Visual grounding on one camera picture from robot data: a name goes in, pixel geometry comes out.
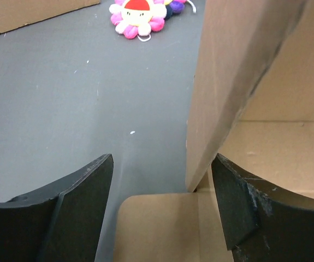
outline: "cardboard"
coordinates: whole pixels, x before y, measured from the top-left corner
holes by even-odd
[[[208,169],[218,151],[314,198],[314,1],[207,2],[186,145],[197,192],[128,198],[115,262],[233,261]]]
[[[0,0],[0,33],[98,3],[100,0]]]

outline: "white petal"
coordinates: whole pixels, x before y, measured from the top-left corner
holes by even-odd
[[[111,4],[111,6],[109,7],[109,11],[111,14],[116,14],[121,12],[122,7],[118,4]]]
[[[164,4],[155,4],[153,7],[153,16],[165,18],[167,15],[167,8]]]
[[[139,26],[138,31],[140,36],[147,37],[152,31],[152,27],[149,23],[144,23]]]
[[[123,34],[125,28],[127,28],[128,24],[126,22],[121,21],[116,27],[115,27],[115,32],[117,32],[118,34]]]

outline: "purple petal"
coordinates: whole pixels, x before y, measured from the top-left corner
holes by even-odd
[[[185,5],[183,3],[180,3],[178,1],[172,1],[170,3],[170,7],[173,10],[174,14],[180,14],[183,9],[185,8]]]

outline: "cardboard wall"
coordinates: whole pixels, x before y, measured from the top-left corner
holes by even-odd
[[[98,3],[100,0],[0,0],[0,33]]]
[[[190,192],[299,23],[306,3],[207,2],[187,127],[186,186]]]
[[[314,1],[220,152],[264,179],[314,198]]]

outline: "pink petal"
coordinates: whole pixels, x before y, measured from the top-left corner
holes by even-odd
[[[114,0],[114,2],[118,5],[122,5],[125,2],[125,0]]]
[[[150,21],[150,25],[152,27],[152,31],[158,32],[163,29],[165,20],[161,17],[152,17]]]
[[[138,28],[137,26],[127,26],[127,28],[124,30],[124,35],[127,39],[133,39],[138,34]]]
[[[123,18],[122,18],[122,14],[121,13],[112,14],[112,16],[111,16],[111,22],[115,26],[118,25],[122,20],[123,20]]]

